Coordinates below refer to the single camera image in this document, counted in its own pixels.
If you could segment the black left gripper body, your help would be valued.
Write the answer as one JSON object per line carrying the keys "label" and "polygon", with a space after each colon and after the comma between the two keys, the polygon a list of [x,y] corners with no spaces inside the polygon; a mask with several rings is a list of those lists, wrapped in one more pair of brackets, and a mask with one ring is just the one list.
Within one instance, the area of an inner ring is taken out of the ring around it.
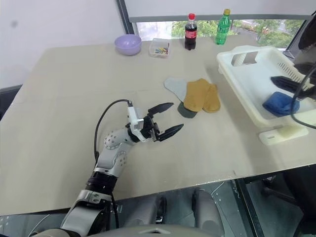
{"label": "black left gripper body", "polygon": [[147,113],[147,115],[143,118],[144,124],[141,129],[141,134],[146,139],[152,139],[154,142],[160,141],[160,130],[158,124],[154,122],[154,115],[151,113]]}

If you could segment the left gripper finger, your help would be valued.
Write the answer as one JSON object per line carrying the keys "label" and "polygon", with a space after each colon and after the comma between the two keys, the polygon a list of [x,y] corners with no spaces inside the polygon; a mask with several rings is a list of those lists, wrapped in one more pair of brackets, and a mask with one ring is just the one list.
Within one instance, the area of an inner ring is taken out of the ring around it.
{"label": "left gripper finger", "polygon": [[172,137],[173,135],[175,135],[182,127],[184,126],[184,124],[179,124],[176,126],[173,126],[167,130],[165,130],[164,133],[159,134],[158,135],[158,141],[164,141],[170,137]]}
{"label": "left gripper finger", "polygon": [[171,102],[158,104],[158,105],[148,109],[148,116],[153,117],[157,113],[163,113],[164,111],[168,110],[173,105],[174,105],[174,103],[171,103]]}

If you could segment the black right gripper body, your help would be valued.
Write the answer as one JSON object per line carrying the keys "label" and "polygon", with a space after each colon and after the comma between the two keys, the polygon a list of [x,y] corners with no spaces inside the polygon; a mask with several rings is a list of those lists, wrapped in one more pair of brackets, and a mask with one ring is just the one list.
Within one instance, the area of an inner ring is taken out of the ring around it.
{"label": "black right gripper body", "polygon": [[[313,68],[316,67],[315,63],[298,63],[295,64],[295,68],[305,76],[308,74],[308,72]],[[316,98],[316,71],[314,70],[313,73],[308,77],[308,82],[306,82],[306,85],[312,85],[308,89],[301,89],[301,91],[298,94],[299,99],[304,98]]]}

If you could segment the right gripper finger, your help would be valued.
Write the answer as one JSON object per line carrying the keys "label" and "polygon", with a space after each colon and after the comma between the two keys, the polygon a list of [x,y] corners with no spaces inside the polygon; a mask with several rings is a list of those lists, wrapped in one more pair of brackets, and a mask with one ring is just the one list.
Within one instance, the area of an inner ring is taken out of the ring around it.
{"label": "right gripper finger", "polygon": [[[289,91],[291,93],[296,93],[299,83],[287,83],[287,82],[276,82],[274,83],[278,88]],[[309,88],[307,90],[300,90],[299,94],[315,94],[315,87]]]}
{"label": "right gripper finger", "polygon": [[284,76],[270,77],[272,83],[276,86],[299,86],[301,83]]}

